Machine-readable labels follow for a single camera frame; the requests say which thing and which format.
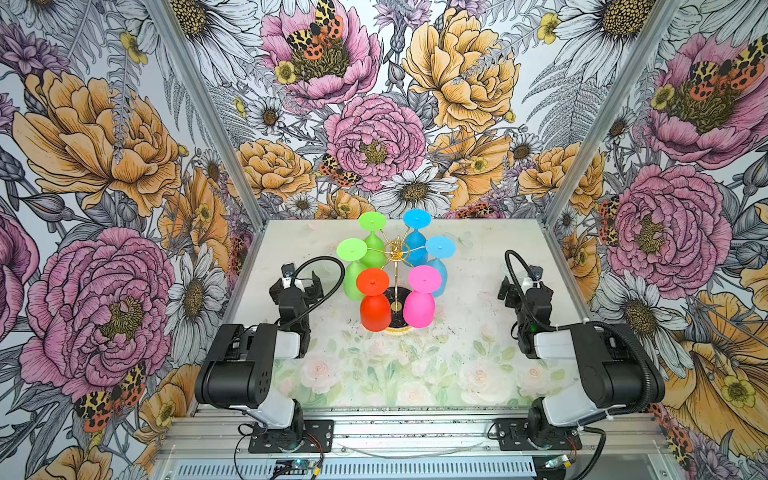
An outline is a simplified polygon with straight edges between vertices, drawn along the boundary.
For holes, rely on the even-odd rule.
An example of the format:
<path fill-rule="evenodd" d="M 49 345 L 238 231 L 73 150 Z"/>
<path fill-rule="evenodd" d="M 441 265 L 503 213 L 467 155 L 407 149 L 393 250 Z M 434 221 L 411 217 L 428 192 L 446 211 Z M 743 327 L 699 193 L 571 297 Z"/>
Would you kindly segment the red wine glass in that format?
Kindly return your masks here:
<path fill-rule="evenodd" d="M 385 295 L 390 286 L 388 274 L 379 268 L 368 268 L 357 277 L 356 285 L 364 295 L 360 303 L 363 327 L 371 332 L 386 330 L 392 320 L 390 303 Z"/>

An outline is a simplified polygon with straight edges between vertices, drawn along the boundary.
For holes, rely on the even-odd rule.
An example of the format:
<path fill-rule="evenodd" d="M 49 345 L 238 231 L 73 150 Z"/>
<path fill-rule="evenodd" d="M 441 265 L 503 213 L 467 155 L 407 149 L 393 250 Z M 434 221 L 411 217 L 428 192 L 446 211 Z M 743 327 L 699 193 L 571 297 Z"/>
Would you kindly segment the light blue wine glass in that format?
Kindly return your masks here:
<path fill-rule="evenodd" d="M 425 247 L 430 256 L 427 265 L 434 268 L 442 279 L 440 288 L 433 293 L 435 297 L 439 297 L 444 293 L 448 281 L 448 272 L 444 261 L 455 255 L 456 245 L 448 237 L 434 236 L 426 241 Z"/>

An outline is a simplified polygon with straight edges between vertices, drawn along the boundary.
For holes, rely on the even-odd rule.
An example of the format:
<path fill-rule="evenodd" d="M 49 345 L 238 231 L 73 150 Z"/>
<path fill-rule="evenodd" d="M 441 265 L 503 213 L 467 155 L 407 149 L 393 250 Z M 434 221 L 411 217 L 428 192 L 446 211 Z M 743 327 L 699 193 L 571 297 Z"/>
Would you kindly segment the pink wine glass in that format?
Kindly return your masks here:
<path fill-rule="evenodd" d="M 410 271 L 408 282 L 411 293 L 404 303 L 404 320 L 413 328 L 426 328 L 434 321 L 434 294 L 442 286 L 442 276 L 435 268 L 422 265 Z"/>

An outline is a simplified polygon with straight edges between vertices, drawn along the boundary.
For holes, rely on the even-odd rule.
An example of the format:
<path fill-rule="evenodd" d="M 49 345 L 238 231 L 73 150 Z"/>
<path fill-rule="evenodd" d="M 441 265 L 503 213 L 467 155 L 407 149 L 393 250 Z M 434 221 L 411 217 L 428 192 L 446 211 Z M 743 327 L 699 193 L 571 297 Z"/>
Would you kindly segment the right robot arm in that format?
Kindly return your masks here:
<path fill-rule="evenodd" d="M 578 381 L 533 401 L 522 431 L 533 447 L 556 446 L 576 430 L 617 415 L 637 413 L 665 395 L 659 368 L 626 325 L 582 321 L 562 327 L 549 323 L 553 290 L 541 282 L 525 288 L 505 277 L 498 298 L 517 321 L 512 337 L 534 360 L 569 360 Z"/>

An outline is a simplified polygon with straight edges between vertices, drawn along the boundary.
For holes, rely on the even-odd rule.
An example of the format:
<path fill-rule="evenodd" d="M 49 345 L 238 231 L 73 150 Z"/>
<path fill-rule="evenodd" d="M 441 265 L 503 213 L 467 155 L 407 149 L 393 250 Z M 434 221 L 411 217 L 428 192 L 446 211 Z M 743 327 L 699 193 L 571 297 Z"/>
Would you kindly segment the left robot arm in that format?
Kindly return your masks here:
<path fill-rule="evenodd" d="M 236 411 L 253 420 L 251 453 L 295 452 L 308 428 L 300 403 L 272 386 L 275 362 L 303 358 L 309 320 L 299 316 L 324 298 L 320 279 L 282 279 L 270 288 L 279 318 L 250 328 L 225 324 L 214 337 L 195 384 L 198 403 Z"/>

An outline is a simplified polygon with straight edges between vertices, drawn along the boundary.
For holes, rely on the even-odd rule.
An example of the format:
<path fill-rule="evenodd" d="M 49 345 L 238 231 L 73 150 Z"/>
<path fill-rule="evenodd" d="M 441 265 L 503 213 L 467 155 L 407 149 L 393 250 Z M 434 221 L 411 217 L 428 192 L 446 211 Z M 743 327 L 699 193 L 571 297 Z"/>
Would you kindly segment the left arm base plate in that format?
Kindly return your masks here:
<path fill-rule="evenodd" d="M 251 454 L 326 454 L 332 451 L 335 422 L 304 420 L 286 429 L 266 430 L 251 435 Z"/>

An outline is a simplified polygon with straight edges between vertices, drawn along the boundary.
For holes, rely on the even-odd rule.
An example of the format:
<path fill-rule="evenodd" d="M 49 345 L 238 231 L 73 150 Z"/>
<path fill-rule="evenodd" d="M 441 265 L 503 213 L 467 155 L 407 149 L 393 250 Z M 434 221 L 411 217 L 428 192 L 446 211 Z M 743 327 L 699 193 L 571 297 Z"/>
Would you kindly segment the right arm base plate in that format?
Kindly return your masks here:
<path fill-rule="evenodd" d="M 579 451 L 582 442 L 575 428 L 533 426 L 522 417 L 496 419 L 487 436 L 501 451 Z"/>

